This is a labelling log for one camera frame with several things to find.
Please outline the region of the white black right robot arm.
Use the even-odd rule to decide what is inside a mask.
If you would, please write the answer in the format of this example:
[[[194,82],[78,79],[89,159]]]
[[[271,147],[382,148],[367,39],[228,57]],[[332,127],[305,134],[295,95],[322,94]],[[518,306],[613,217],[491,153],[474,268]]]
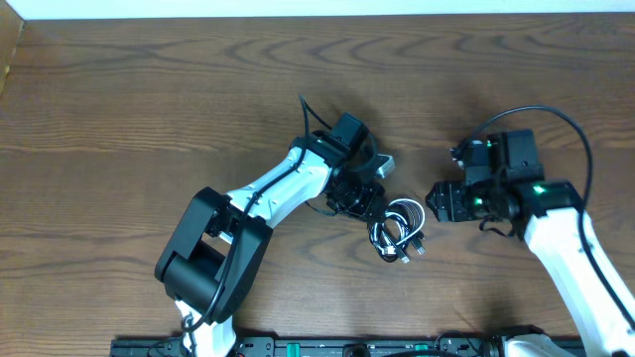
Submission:
[[[426,204],[440,222],[507,221],[554,282],[588,356],[634,353],[634,297],[601,248],[567,180],[547,181],[530,130],[451,151],[462,180],[439,181]]]

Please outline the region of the black USB cable blue plug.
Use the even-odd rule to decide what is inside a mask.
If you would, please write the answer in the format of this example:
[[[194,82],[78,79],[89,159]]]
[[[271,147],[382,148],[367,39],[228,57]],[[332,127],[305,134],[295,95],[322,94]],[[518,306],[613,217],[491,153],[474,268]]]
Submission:
[[[385,213],[386,220],[380,225],[382,239],[386,242],[389,255],[396,255],[399,259],[407,261],[408,246],[413,243],[416,251],[423,255],[425,249],[421,243],[423,239],[422,229],[426,222],[426,213],[423,206],[411,198],[398,198],[391,201]],[[392,220],[398,228],[398,236],[395,237],[386,227],[386,222]]]

